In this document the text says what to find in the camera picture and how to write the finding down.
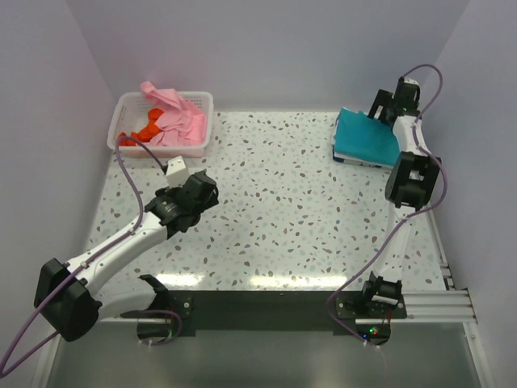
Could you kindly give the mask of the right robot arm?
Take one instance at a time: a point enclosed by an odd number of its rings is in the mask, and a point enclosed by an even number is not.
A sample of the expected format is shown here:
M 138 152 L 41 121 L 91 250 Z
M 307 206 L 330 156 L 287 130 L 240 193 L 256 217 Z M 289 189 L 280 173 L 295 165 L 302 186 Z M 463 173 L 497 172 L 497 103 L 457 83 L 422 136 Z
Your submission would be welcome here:
M 380 110 L 377 118 L 392 129 L 400 150 L 385 186 L 389 202 L 387 235 L 359 298 L 360 309 L 371 318 L 388 308 L 403 306 L 403 260 L 412 234 L 412 218 L 428 205 L 440 172 L 422 135 L 419 100 L 419 84 L 403 76 L 393 93 L 378 91 L 368 113 L 373 118 Z

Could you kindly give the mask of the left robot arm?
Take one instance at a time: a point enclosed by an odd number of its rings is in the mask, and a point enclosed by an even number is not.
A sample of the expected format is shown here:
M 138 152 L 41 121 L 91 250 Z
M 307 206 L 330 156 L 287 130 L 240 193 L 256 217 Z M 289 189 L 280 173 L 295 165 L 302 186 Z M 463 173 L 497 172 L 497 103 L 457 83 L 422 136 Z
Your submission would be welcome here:
M 176 188 L 161 188 L 138 216 L 105 242 L 65 263 L 51 259 L 40 269 L 34 306 L 66 341 L 84 336 L 107 304 L 98 292 L 147 250 L 195 226 L 218 204 L 216 182 L 205 171 Z

